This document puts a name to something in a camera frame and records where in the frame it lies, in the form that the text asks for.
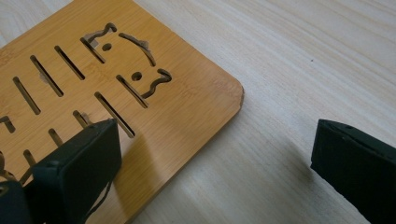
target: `wooden board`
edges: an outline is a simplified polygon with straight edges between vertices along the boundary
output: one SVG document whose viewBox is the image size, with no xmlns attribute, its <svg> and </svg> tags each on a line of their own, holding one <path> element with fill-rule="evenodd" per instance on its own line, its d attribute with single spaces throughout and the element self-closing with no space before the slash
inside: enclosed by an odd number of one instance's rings
<svg viewBox="0 0 396 224">
<path fill-rule="evenodd" d="M 109 22 L 117 31 L 95 38 L 95 50 L 106 60 L 101 63 L 80 39 L 100 34 Z M 147 41 L 155 66 L 143 42 L 120 33 Z M 111 50 L 104 50 L 107 43 Z M 40 64 L 50 77 L 45 78 Z M 156 87 L 145 108 L 136 97 L 161 77 L 159 69 L 172 80 Z M 50 133 L 67 141 L 82 129 L 77 112 L 91 122 L 117 113 L 124 121 L 123 165 L 89 222 L 121 223 L 133 218 L 239 111 L 242 99 L 236 79 L 132 1 L 74 1 L 0 50 L 0 150 L 6 169 L 20 178 L 28 168 L 22 152 L 29 149 L 37 161 L 44 158 L 57 147 Z"/>
</svg>

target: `wooden table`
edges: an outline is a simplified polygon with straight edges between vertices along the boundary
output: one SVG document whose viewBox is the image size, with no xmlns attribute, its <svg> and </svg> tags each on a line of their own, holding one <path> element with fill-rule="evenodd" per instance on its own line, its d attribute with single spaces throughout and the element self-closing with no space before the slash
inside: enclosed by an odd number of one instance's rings
<svg viewBox="0 0 396 224">
<path fill-rule="evenodd" d="M 0 46 L 69 1 L 0 1 Z M 396 147 L 396 2 L 149 1 L 245 102 L 134 223 L 367 223 L 310 168 L 318 119 Z"/>
</svg>

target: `bamboo board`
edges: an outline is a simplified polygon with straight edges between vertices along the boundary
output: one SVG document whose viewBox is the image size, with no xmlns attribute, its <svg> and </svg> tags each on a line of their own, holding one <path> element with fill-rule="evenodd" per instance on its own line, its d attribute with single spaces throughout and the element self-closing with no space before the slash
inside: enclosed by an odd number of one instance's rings
<svg viewBox="0 0 396 224">
<path fill-rule="evenodd" d="M 117 30 L 100 36 L 110 22 Z M 77 0 L 0 50 L 0 150 L 20 178 L 25 149 L 39 161 L 84 121 L 117 118 L 123 164 L 89 222 L 122 223 L 242 99 L 236 79 L 132 1 Z"/>
</svg>

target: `brown wooden surface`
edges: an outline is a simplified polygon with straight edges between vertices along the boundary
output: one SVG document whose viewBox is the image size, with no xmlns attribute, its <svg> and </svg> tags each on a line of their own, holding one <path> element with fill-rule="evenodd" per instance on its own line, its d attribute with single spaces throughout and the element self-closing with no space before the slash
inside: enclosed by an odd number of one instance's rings
<svg viewBox="0 0 396 224">
<path fill-rule="evenodd" d="M 79 41 L 113 22 L 118 31 L 97 38 L 100 63 Z M 157 64 L 152 67 L 133 43 L 118 33 L 149 42 Z M 102 51 L 111 43 L 110 51 Z M 85 76 L 80 80 L 54 47 L 59 46 Z M 31 61 L 35 57 L 63 92 L 53 90 Z M 22 156 L 29 149 L 37 161 L 56 148 L 53 129 L 67 141 L 82 127 L 77 110 L 96 122 L 110 118 L 94 96 L 100 92 L 132 128 L 120 128 L 123 165 L 101 208 L 90 223 L 121 223 L 133 217 L 187 161 L 240 109 L 240 83 L 128 0 L 75 1 L 0 50 L 0 117 L 8 116 L 15 132 L 0 126 L 0 150 L 6 169 L 20 178 L 28 168 Z M 122 75 L 140 94 L 160 75 L 172 80 L 157 86 L 143 108 L 116 80 Z M 143 74 L 132 81 L 134 72 Z M 29 92 L 40 113 L 22 97 L 13 78 Z"/>
</svg>

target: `light wood tabletop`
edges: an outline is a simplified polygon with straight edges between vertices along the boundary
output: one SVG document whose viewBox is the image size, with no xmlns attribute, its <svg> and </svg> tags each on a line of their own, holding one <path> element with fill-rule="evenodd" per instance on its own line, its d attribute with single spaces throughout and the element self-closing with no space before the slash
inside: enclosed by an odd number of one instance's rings
<svg viewBox="0 0 396 224">
<path fill-rule="evenodd" d="M 0 0 L 0 46 L 70 1 Z M 245 89 L 133 223 L 368 223 L 309 168 L 318 119 L 396 147 L 396 2 L 136 3 Z"/>
</svg>

